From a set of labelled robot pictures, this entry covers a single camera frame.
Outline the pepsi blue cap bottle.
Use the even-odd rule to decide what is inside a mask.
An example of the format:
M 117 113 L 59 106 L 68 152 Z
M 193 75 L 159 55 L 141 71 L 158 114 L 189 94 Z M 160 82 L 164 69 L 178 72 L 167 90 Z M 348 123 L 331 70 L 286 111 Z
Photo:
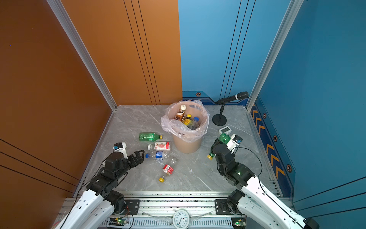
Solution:
M 199 117 L 194 117 L 193 121 L 187 126 L 190 130 L 196 130 L 199 127 Z

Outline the clear red label bottle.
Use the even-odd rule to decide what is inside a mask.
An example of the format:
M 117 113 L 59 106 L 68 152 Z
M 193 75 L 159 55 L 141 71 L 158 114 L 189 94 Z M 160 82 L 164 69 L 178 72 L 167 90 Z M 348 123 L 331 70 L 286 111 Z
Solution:
M 163 167 L 163 173 L 159 177 L 159 181 L 161 183 L 164 183 L 167 176 L 170 176 L 173 174 L 176 164 L 177 164 L 176 157 L 171 158 L 170 161 L 165 164 L 165 166 Z

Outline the yellow green tea bottle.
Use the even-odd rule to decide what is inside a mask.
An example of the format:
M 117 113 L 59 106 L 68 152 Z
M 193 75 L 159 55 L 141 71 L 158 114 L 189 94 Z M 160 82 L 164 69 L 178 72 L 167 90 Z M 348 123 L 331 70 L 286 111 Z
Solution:
M 183 120 L 183 124 L 188 126 L 192 121 L 192 115 L 191 114 L 187 114 L 185 119 Z

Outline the brown coffee bottle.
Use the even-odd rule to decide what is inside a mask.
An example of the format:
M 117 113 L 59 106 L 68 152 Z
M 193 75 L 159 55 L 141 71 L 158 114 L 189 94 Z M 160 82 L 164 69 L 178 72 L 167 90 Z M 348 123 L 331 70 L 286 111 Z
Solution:
M 186 111 L 186 105 L 181 105 L 179 108 L 179 111 L 177 112 L 177 114 L 175 115 L 174 119 L 175 120 L 179 120 L 179 121 L 183 121 L 183 118 L 185 116 L 185 111 Z

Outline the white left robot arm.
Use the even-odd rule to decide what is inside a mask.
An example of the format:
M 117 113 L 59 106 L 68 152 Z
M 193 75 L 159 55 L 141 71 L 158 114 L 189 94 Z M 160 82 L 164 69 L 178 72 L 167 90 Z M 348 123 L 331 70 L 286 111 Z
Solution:
M 113 213 L 122 212 L 126 203 L 117 188 L 128 171 L 144 161 L 144 150 L 124 157 L 121 152 L 111 153 L 105 166 L 86 185 L 82 196 L 70 212 L 56 226 L 57 229 L 97 229 Z

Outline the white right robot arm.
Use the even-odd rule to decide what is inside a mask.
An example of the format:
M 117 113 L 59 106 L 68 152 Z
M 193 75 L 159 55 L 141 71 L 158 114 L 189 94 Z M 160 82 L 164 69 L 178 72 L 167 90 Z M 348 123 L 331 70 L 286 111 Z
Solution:
M 246 215 L 265 229 L 319 229 L 313 218 L 304 218 L 289 208 L 260 181 L 247 166 L 236 162 L 234 154 L 218 138 L 211 146 L 217 170 L 236 187 L 227 198 L 232 214 Z

